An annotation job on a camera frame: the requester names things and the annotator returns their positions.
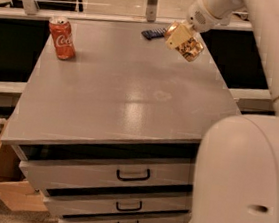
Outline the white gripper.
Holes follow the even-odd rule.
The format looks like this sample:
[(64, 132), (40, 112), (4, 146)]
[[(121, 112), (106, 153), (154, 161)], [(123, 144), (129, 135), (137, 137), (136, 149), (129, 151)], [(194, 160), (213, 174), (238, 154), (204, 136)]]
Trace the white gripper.
[[(195, 0), (187, 11), (186, 21), (197, 32), (208, 32), (224, 17), (226, 0)], [(175, 49), (192, 37), (190, 27), (184, 23), (174, 22), (164, 33), (165, 44)]]

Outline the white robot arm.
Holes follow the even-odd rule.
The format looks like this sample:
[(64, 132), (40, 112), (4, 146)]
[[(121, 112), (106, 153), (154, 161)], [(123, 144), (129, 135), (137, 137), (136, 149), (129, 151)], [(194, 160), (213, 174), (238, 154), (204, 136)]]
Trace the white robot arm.
[(274, 116), (216, 122), (200, 143), (191, 223), (279, 223), (279, 0), (196, 0), (166, 42), (174, 49), (246, 8)]

